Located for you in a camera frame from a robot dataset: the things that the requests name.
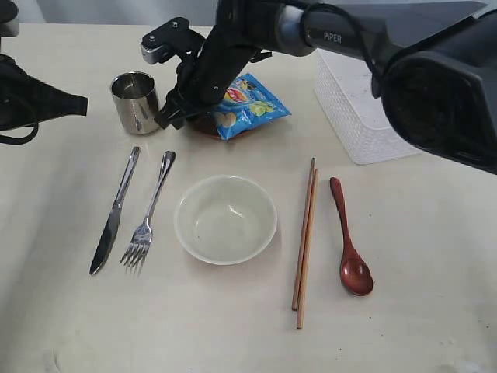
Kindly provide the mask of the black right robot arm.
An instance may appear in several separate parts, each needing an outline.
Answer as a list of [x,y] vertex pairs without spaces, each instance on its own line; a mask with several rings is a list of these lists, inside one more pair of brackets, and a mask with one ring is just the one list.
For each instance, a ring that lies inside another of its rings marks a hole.
[[496,12],[485,3],[220,1],[206,37],[178,17],[141,45],[153,62],[180,58],[160,127],[210,112],[248,63],[322,49],[365,62],[373,97],[410,145],[496,171]]

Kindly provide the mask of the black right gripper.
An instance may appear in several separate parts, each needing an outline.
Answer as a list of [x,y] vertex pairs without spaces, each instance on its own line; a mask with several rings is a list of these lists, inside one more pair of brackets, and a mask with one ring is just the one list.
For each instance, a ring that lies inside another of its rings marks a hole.
[[194,125],[202,119],[200,113],[222,101],[226,89],[259,52],[252,45],[233,44],[223,34],[209,35],[193,67],[185,67],[178,76],[155,122],[162,129],[173,126],[180,130]]

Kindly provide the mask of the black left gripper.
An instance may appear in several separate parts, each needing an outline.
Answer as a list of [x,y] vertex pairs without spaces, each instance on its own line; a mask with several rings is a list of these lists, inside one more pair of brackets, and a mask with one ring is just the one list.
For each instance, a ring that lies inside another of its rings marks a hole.
[[86,116],[88,98],[46,85],[1,55],[1,130],[66,116]]

